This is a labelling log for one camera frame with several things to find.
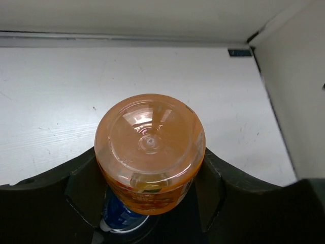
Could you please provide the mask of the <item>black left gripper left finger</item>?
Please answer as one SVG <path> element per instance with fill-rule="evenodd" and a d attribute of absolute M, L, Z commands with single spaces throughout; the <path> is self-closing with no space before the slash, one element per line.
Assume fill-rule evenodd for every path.
<path fill-rule="evenodd" d="M 91 148 L 51 170 L 1 186 L 1 243 L 91 243 L 107 183 Z"/>

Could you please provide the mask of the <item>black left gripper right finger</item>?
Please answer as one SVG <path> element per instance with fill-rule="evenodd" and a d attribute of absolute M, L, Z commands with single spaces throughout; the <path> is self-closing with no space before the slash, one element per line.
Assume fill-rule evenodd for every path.
<path fill-rule="evenodd" d="M 180 243 L 324 243 L 324 179 L 280 187 L 206 150 Z"/>

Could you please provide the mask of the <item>blue label plastic bottle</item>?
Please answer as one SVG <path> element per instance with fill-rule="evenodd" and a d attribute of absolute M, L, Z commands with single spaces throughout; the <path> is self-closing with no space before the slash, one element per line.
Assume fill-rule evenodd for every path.
<path fill-rule="evenodd" d="M 140 228 L 149 216 L 141 215 L 127 208 L 107 187 L 100 228 L 104 232 L 130 233 Z"/>

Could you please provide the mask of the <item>orange juice plastic bottle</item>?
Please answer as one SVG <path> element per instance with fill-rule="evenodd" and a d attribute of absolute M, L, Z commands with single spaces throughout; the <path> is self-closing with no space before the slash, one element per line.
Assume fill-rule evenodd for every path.
<path fill-rule="evenodd" d="M 198 115 L 165 95 L 120 101 L 101 119 L 94 152 L 117 198 L 142 215 L 175 208 L 187 194 L 206 150 Z"/>

